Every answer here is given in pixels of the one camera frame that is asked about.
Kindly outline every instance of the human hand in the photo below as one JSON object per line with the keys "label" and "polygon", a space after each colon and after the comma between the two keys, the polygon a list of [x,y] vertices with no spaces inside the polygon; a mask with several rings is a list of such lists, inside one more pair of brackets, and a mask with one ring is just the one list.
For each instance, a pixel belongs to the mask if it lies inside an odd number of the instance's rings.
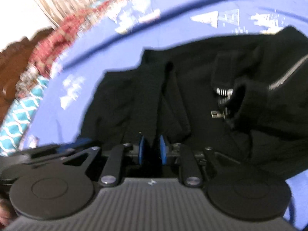
{"label": "human hand", "polygon": [[16,217],[12,204],[8,200],[0,199],[0,229],[8,226]]}

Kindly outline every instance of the teal and white lattice pattern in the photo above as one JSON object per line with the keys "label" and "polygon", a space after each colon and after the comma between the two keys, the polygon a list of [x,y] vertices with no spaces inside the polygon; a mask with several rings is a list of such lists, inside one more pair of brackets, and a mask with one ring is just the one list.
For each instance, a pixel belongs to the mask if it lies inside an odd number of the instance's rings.
{"label": "teal and white lattice pattern", "polygon": [[28,97],[15,100],[0,128],[0,155],[8,156],[18,150],[19,142],[27,130],[34,114],[43,99],[49,80],[39,76],[37,85]]}

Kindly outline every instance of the black fabric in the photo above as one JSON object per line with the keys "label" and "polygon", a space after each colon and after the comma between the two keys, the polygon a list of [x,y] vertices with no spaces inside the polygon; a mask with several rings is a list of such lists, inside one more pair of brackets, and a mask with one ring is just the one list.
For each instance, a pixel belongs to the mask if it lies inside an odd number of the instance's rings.
{"label": "black fabric", "polygon": [[[279,89],[268,86],[307,53],[308,39],[292,27],[276,35],[226,36],[145,50],[137,69],[106,73],[80,137],[110,149],[135,142],[139,132],[150,144],[164,134],[172,143],[195,150],[212,146],[288,178],[308,168],[308,65]],[[226,120],[211,117],[219,110],[219,86],[234,89]]]}

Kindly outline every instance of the white wall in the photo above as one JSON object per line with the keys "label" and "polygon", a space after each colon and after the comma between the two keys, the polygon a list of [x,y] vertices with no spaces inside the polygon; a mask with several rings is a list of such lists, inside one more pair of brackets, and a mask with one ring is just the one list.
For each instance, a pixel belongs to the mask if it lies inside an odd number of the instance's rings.
{"label": "white wall", "polygon": [[46,27],[54,25],[34,0],[0,0],[0,51]]}

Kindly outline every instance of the silver bolt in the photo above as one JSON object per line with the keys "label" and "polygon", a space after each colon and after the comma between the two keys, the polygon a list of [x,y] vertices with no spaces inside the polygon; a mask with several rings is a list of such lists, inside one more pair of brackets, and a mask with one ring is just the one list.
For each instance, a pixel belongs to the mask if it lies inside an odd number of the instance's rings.
{"label": "silver bolt", "polygon": [[124,143],[123,146],[124,147],[131,147],[131,144],[127,142],[127,143]]}
{"label": "silver bolt", "polygon": [[187,178],[187,180],[186,180],[186,183],[187,183],[188,185],[192,185],[192,186],[199,185],[200,182],[201,182],[200,178],[194,177],[194,176],[193,176],[193,177],[189,177],[189,178]]}
{"label": "silver bolt", "polygon": [[104,184],[112,184],[112,183],[115,183],[116,177],[114,177],[114,176],[103,176],[100,181]]}

